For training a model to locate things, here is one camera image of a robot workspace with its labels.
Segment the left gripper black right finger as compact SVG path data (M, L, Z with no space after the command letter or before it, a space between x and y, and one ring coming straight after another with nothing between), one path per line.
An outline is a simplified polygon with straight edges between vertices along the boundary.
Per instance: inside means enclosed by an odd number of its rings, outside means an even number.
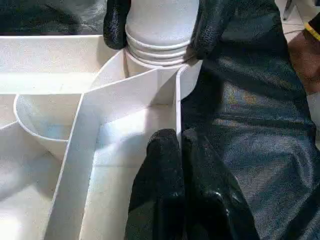
M209 140L183 132L182 168L189 240L258 240L254 217L237 179Z

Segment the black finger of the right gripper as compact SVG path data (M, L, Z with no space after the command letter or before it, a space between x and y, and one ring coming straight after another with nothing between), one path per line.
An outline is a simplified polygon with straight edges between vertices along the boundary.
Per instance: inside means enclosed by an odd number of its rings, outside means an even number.
M190 0L185 19L190 30L185 59L207 58L219 44L228 22L236 11L235 0Z
M125 31L127 16L131 8L130 0L107 0L103 20L103 39L114 50L121 50L127 45Z

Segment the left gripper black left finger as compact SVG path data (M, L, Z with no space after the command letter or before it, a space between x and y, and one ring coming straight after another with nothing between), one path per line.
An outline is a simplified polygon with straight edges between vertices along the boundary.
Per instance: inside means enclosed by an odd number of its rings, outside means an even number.
M176 131L156 131L134 178L126 240L181 240L185 228L185 186Z

